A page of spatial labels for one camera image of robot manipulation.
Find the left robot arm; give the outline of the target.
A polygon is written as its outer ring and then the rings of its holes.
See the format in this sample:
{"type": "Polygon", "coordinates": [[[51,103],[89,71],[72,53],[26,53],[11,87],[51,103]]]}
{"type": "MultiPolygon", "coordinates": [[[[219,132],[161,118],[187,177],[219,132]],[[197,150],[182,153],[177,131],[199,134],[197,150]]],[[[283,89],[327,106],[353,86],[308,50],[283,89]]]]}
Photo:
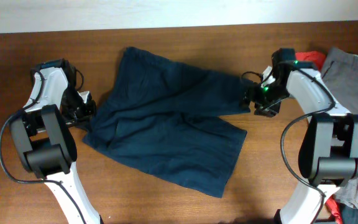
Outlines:
{"type": "Polygon", "coordinates": [[[27,103],[8,118],[14,146],[23,168],[45,184],[68,223],[102,223],[89,201],[77,168],[77,148],[70,127],[84,129],[96,114],[89,91],[76,84],[83,74],[61,58],[30,71],[32,91],[27,103]]]}

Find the navy blue shorts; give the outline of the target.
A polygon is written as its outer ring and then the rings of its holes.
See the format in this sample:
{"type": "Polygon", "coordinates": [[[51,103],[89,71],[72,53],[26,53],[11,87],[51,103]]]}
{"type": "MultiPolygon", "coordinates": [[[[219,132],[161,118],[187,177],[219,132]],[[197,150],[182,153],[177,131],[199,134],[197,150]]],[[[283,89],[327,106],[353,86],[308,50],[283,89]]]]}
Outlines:
{"type": "Polygon", "coordinates": [[[224,116],[250,111],[241,105],[250,84],[129,47],[83,140],[116,162],[221,198],[247,135],[224,116]]]}

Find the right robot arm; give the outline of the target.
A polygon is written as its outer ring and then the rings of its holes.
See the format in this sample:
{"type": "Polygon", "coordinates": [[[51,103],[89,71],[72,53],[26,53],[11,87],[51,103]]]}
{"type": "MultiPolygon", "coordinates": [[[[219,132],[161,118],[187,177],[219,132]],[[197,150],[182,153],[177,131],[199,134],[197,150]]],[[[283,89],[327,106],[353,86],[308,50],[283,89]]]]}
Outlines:
{"type": "Polygon", "coordinates": [[[277,210],[275,223],[314,223],[329,197],[358,177],[358,114],[343,107],[324,84],[313,62],[296,59],[294,49],[272,54],[272,66],[260,82],[248,87],[243,104],[254,104],[257,116],[272,118],[281,102],[294,98],[303,115],[291,121],[280,137],[280,153],[298,184],[286,205],[277,210]],[[285,154],[285,136],[297,122],[308,128],[298,154],[299,174],[285,154]]]}

